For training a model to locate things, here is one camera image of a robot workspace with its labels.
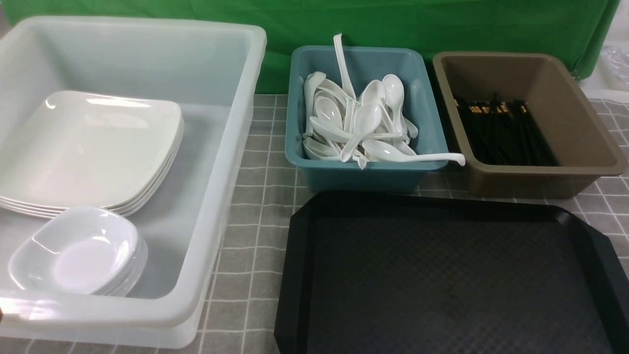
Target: green cloth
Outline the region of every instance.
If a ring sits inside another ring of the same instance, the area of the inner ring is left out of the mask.
[[[3,0],[12,23],[41,14],[188,18],[267,32],[258,93],[286,93],[292,51],[331,45],[541,52],[591,75],[620,0]]]

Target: chopsticks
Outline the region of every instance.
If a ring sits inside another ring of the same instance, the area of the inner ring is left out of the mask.
[[[482,163],[510,166],[558,166],[526,102],[455,102],[474,156]]]

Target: teal plastic bin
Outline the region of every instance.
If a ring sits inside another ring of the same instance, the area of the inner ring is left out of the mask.
[[[421,56],[410,49],[345,47],[345,60],[356,95],[370,81],[387,74],[399,76],[404,83],[403,113],[420,130],[411,147],[418,154],[448,152],[435,96]],[[369,163],[360,170],[355,162],[308,159],[302,145],[306,129],[304,80],[321,71],[341,83],[337,57],[332,46],[306,46],[292,53],[286,117],[286,158],[301,169],[311,191],[360,190],[410,193],[429,172],[442,169],[445,161],[432,163]]]

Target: textured tray surface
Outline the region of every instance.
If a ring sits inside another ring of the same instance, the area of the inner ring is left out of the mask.
[[[317,220],[308,353],[402,352],[612,353],[559,223]]]

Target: stack of bowls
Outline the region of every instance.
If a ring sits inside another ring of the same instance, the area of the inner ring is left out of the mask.
[[[124,297],[147,258],[147,244],[129,220],[100,208],[74,207],[18,248],[9,274],[25,290]]]

